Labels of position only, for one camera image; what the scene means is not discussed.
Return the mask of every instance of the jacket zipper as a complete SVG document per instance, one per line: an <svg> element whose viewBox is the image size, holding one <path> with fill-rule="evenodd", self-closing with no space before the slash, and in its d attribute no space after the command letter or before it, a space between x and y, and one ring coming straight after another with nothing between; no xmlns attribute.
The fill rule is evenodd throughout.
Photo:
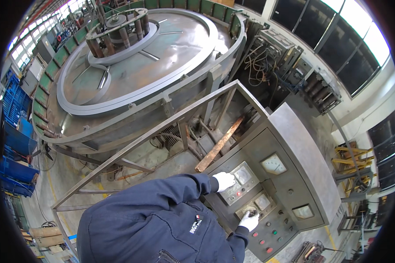
<svg viewBox="0 0 395 263"><path fill-rule="evenodd" d="M167 256L173 263L181 263L173 255L168 253L167 250L161 250L159 254L160 254L160 257L161 257L161 255Z"/></svg>

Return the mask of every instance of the circular machine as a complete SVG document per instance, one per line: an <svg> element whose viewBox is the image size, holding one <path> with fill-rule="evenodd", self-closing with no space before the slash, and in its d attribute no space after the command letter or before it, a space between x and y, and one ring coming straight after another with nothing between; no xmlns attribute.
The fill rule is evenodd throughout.
<svg viewBox="0 0 395 263"><path fill-rule="evenodd" d="M107 14L104 26L90 22L72 52L65 47L64 64L37 91L48 92L47 98L35 94L39 137L76 153L120 149L202 98L202 80L183 80L217 65L227 78L246 42L243 19L234 12L225 20L235 25L177 8ZM35 111L38 104L46 114Z"/></svg>

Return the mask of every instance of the yellow floor marking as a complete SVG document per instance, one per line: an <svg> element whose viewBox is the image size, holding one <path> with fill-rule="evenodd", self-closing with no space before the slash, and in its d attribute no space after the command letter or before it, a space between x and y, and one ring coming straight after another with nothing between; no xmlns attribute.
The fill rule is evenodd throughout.
<svg viewBox="0 0 395 263"><path fill-rule="evenodd" d="M268 261L266 261L266 263L280 263L278 259L276 258L271 258Z"/></svg>
<svg viewBox="0 0 395 263"><path fill-rule="evenodd" d="M335 242L334 242L334 240L332 239L332 235L331 235L331 232L329 231L328 226L325 226L325 230L327 231L327 234L328 234L328 236L329 236L329 240L331 241L332 248L333 248L333 249L337 249L337 247L335 246Z"/></svg>

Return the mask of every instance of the blue plastic crate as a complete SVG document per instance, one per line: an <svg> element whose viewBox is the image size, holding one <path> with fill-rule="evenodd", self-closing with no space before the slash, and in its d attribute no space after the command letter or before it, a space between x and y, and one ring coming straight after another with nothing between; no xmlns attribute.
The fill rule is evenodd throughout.
<svg viewBox="0 0 395 263"><path fill-rule="evenodd" d="M6 93L3 96L5 121L16 127L21 110L28 111L31 99L19 85L19 79L10 70L7 72Z"/></svg>

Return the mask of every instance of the metal pipe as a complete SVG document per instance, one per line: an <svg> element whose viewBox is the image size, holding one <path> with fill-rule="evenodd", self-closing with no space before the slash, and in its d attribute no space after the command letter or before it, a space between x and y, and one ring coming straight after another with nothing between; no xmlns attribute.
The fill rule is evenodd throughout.
<svg viewBox="0 0 395 263"><path fill-rule="evenodd" d="M144 26L145 26L145 28L144 28L145 35L147 35L147 34L149 33L149 31L150 31L150 29L149 29L149 17L148 17L148 14L146 14L146 15L143 17L143 22L144 22Z"/></svg>
<svg viewBox="0 0 395 263"><path fill-rule="evenodd" d="M121 39L123 39L123 44L125 48L130 47L129 35L127 34L127 30L125 27L120 28L119 30Z"/></svg>
<svg viewBox="0 0 395 263"><path fill-rule="evenodd" d="M135 29L136 29L136 35L138 36L138 40L142 40L144 38L144 35L142 33L142 26L140 19L135 21Z"/></svg>
<svg viewBox="0 0 395 263"><path fill-rule="evenodd" d="M88 45L89 50L91 50L92 55L97 58L98 55L97 55L97 53L96 53L96 51L95 51L95 49L94 49L94 47L93 47L93 45L91 43L91 40L86 40L86 44Z"/></svg>
<svg viewBox="0 0 395 263"><path fill-rule="evenodd" d="M116 54L116 51L114 50L113 43L111 42L111 39L110 39L110 35L103 36L103 39L104 39L105 45L107 46L108 54L109 55Z"/></svg>
<svg viewBox="0 0 395 263"><path fill-rule="evenodd" d="M95 50L95 52L96 52L96 55L99 57L99 58L103 58L104 57L104 53L102 53L102 50L101 50L101 48L99 47L99 44L98 44L98 40L96 40L96 39L91 39L91 44L92 44L92 46L93 46L93 48L94 48L94 50Z"/></svg>

